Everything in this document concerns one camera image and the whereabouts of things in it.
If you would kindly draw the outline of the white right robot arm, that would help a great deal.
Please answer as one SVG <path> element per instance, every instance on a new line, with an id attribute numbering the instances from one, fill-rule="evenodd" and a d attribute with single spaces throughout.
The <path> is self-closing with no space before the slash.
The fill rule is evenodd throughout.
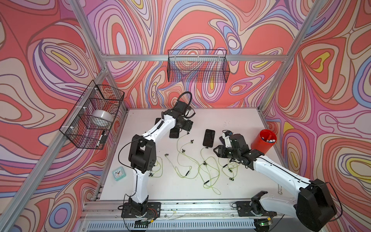
<path id="1" fill-rule="evenodd" d="M 222 144 L 213 149 L 219 158 L 235 161 L 265 175 L 293 196 L 292 199 L 274 197 L 262 190 L 250 200 L 248 209 L 251 214 L 281 213 L 298 219 L 314 232 L 319 232 L 328 222 L 335 220 L 338 211 L 327 182 L 302 177 L 266 157 L 263 152 L 250 149 L 239 133 L 224 130 L 221 139 Z"/>

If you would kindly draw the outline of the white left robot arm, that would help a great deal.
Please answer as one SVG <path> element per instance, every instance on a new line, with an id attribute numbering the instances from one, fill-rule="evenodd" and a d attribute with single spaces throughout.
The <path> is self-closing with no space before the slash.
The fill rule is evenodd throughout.
<path id="1" fill-rule="evenodd" d="M 142 135 L 134 135 L 129 143 L 128 161 L 133 170 L 134 183 L 133 193 L 128 197 L 128 202 L 123 206 L 123 212 L 142 217 L 148 211 L 148 180 L 149 173 L 157 161 L 156 142 L 161 140 L 170 130 L 178 127 L 184 131 L 190 131 L 193 122 L 189 116 L 192 110 L 190 102 L 185 103 L 177 100 L 175 106 L 161 113 L 160 120 Z"/>

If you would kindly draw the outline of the grey-edged smartphone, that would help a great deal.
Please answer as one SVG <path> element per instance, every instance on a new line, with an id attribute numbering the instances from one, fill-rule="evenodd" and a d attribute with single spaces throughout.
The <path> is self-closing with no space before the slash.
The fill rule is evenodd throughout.
<path id="1" fill-rule="evenodd" d="M 169 132 L 169 138 L 171 139 L 178 139 L 180 134 L 180 128 L 178 126 L 175 126 L 172 128 Z"/>

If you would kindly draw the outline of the black smartphone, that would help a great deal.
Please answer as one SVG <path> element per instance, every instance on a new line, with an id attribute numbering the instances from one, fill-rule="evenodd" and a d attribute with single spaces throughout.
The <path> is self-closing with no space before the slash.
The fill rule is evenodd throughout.
<path id="1" fill-rule="evenodd" d="M 206 129 L 203 139 L 203 146 L 206 148 L 212 148 L 214 146 L 215 131 Z"/>

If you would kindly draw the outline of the green earphone cable plug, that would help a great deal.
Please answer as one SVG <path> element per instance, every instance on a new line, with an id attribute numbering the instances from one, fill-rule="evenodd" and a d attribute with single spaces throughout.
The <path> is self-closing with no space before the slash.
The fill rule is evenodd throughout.
<path id="1" fill-rule="evenodd" d="M 221 171 L 230 181 L 234 181 L 238 175 L 238 168 L 238 163 L 226 163 L 222 165 Z"/>

